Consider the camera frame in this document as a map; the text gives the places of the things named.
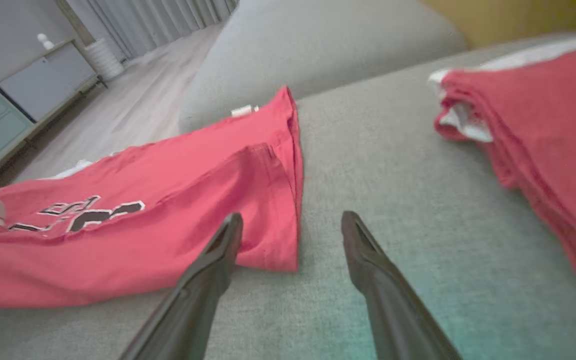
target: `gray wall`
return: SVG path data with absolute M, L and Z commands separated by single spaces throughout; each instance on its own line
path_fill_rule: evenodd
M 78 39 L 53 0 L 0 0 L 0 81 L 44 52 L 39 33 L 55 44 Z

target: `sofa cushion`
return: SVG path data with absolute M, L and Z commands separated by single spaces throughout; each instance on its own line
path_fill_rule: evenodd
M 443 141 L 430 72 L 542 39 L 457 55 L 297 101 L 304 157 L 299 272 L 236 268 L 205 358 L 375 358 L 348 276 L 355 210 L 466 360 L 576 359 L 576 275 L 484 154 Z M 0 309 L 0 360 L 116 359 L 163 292 L 85 307 Z
M 184 94 L 191 132 L 281 85 L 295 99 L 466 50 L 417 0 L 242 0 Z

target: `gray curtain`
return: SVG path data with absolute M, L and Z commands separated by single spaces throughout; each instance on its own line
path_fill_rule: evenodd
M 130 59 L 225 21 L 239 0 L 87 0 Z

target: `red t-shirt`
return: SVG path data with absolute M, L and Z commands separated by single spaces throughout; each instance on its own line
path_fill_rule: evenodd
M 521 189 L 576 270 L 576 51 L 520 68 L 453 71 L 441 86 L 444 112 L 467 103 L 484 121 L 493 141 L 480 145 L 499 182 Z M 439 120 L 444 137 L 467 139 Z
M 237 264 L 297 271 L 303 183 L 297 108 L 282 88 L 258 112 L 2 187 L 0 307 L 171 287 L 232 212 L 244 219 Z

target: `light wood flooring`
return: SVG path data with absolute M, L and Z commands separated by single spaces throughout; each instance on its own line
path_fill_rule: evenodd
M 179 107 L 223 25 L 197 30 L 135 59 L 78 101 L 0 170 L 0 187 L 57 175 L 129 146 L 179 134 Z

